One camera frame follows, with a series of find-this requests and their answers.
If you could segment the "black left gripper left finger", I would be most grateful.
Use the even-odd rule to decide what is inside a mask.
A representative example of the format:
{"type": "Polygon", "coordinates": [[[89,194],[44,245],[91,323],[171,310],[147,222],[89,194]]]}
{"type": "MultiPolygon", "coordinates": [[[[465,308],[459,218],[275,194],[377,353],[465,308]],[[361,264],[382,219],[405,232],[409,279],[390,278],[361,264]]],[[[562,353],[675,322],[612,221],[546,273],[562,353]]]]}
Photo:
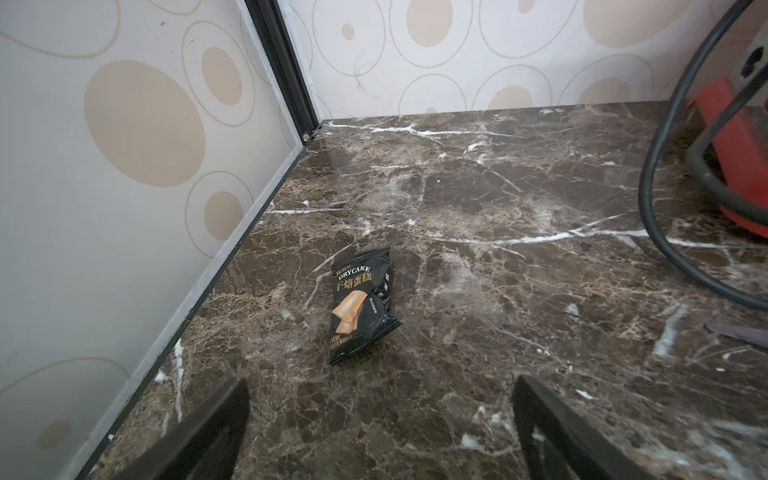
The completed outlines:
{"type": "Polygon", "coordinates": [[[118,479],[230,479],[250,414],[245,379],[231,378],[118,479]]]}

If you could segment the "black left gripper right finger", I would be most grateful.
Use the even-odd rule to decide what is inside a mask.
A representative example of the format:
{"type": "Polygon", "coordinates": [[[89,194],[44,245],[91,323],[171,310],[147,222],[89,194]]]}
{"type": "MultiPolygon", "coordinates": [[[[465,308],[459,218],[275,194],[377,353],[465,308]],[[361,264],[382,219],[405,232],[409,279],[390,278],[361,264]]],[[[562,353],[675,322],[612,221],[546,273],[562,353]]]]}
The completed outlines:
{"type": "Polygon", "coordinates": [[[653,477],[532,376],[517,377],[512,407],[532,479],[653,477]]]}

